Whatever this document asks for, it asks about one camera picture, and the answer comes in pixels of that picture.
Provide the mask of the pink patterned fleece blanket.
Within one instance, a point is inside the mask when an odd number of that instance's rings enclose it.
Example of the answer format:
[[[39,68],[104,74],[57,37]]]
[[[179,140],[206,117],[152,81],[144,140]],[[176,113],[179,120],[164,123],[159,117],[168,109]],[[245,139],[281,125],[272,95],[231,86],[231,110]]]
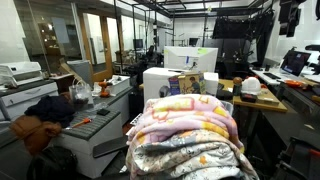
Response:
[[[232,115],[216,97],[201,94],[149,99],[127,144],[139,146],[162,142],[177,132],[198,129],[216,132],[244,151]]]

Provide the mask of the large white cardboard box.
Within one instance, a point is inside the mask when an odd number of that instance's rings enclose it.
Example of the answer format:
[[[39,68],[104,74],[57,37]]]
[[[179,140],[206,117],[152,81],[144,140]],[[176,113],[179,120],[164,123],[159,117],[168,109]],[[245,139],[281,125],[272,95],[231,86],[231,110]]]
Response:
[[[159,98],[160,89],[163,86],[169,86],[168,79],[182,73],[185,73],[185,70],[160,67],[152,67],[145,70],[143,72],[144,102],[147,102],[148,99]],[[206,91],[215,95],[218,90],[219,75],[213,72],[205,72],[204,79]]]

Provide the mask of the colourful wooden blocks box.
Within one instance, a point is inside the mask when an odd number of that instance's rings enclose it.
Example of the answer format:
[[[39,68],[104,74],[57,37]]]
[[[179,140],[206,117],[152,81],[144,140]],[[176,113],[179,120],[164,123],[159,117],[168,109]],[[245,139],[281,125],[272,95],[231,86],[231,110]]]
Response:
[[[203,73],[184,73],[168,79],[172,95],[205,94],[205,80]]]

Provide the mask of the floral quilt blanket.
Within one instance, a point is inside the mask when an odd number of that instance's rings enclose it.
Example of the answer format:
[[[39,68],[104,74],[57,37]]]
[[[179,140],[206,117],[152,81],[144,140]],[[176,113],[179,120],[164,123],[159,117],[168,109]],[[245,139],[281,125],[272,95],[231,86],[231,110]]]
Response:
[[[163,142],[131,145],[130,180],[259,180],[249,160],[218,133],[192,130]]]

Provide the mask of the white cabinet with grey mat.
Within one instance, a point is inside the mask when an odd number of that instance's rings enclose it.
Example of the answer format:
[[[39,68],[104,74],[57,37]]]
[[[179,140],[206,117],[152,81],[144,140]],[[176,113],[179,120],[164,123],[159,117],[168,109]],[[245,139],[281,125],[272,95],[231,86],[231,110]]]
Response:
[[[97,178],[117,153],[94,158],[93,148],[123,136],[122,117],[121,113],[116,110],[111,110],[105,116],[97,115],[94,112],[77,112],[71,125],[77,124],[85,118],[92,118],[92,121],[76,128],[63,129],[57,137],[51,140],[51,144],[69,149],[76,155],[78,173],[89,178]]]

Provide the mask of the clear plastic bag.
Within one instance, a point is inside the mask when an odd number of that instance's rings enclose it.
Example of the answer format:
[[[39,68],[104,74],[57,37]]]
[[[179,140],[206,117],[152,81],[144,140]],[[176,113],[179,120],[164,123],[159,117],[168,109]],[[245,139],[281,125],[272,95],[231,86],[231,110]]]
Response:
[[[93,104],[91,87],[83,80],[73,82],[69,87],[69,93],[71,103],[76,110],[87,109]]]

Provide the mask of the white hard hat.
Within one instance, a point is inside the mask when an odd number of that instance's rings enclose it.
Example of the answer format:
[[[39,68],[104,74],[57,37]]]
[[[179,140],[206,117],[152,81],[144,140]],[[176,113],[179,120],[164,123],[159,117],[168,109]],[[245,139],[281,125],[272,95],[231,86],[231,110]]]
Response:
[[[258,95],[261,92],[261,84],[255,77],[249,77],[242,82],[242,93]]]

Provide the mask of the dark navy garment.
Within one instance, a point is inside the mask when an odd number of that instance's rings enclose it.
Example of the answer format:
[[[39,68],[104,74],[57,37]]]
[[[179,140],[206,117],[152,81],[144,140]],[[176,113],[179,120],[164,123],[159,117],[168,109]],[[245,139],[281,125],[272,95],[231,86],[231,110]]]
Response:
[[[63,96],[44,96],[35,105],[24,112],[28,116],[37,116],[41,121],[60,123],[63,128],[70,125],[75,110]]]

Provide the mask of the wooden table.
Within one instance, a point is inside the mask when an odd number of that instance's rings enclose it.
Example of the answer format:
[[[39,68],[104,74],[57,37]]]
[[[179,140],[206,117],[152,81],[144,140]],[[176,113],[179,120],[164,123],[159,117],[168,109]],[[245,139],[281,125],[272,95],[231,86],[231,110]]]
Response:
[[[275,97],[275,95],[268,89],[262,88],[255,102],[243,101],[240,96],[233,97],[233,104],[245,107],[251,107],[261,110],[271,110],[276,112],[286,112],[287,108]]]

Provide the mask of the black backpack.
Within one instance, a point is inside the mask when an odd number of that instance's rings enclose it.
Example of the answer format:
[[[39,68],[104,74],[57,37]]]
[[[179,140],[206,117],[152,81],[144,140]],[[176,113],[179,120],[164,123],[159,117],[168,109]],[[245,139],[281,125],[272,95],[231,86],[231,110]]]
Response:
[[[76,180],[77,157],[71,150],[52,146],[35,155],[27,180]]]

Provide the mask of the brown jacket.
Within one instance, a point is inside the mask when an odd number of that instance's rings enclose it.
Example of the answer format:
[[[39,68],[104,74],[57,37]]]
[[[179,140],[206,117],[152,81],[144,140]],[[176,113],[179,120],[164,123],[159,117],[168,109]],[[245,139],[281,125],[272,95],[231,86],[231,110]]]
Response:
[[[51,139],[62,131],[59,123],[41,121],[37,116],[27,115],[18,117],[9,128],[18,139],[24,142],[27,151],[32,156],[45,149]]]

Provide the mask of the open laptop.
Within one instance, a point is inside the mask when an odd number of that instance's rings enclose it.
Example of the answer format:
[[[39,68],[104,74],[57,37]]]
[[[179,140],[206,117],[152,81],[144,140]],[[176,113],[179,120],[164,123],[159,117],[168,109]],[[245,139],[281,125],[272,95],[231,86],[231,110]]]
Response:
[[[289,50],[283,58],[279,71],[275,73],[277,80],[298,80],[310,56],[311,54],[307,52]]]

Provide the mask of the white printer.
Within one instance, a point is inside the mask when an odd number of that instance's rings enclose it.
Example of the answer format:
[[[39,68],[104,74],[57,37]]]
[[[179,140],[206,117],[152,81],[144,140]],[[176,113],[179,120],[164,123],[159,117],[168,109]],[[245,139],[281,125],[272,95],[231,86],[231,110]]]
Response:
[[[41,66],[38,62],[15,62],[0,64],[0,83],[13,87],[42,80]]]

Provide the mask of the orange cordless drill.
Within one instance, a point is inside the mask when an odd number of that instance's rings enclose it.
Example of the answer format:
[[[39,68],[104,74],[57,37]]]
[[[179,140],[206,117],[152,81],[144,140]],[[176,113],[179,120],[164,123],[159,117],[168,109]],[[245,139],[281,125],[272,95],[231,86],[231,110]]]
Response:
[[[110,96],[110,93],[107,91],[108,86],[112,86],[110,82],[99,82],[98,85],[101,87],[100,96],[102,98],[107,98]]]

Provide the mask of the orange handled tool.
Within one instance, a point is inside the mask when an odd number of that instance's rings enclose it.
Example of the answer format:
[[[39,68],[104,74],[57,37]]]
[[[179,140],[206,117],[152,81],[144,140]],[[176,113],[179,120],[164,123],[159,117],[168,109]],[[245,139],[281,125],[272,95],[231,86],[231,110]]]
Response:
[[[72,125],[72,126],[69,126],[67,127],[66,129],[73,129],[73,128],[76,128],[76,127],[79,127],[79,126],[82,126],[84,124],[87,124],[87,123],[90,123],[92,121],[91,118],[84,118],[82,121]]]

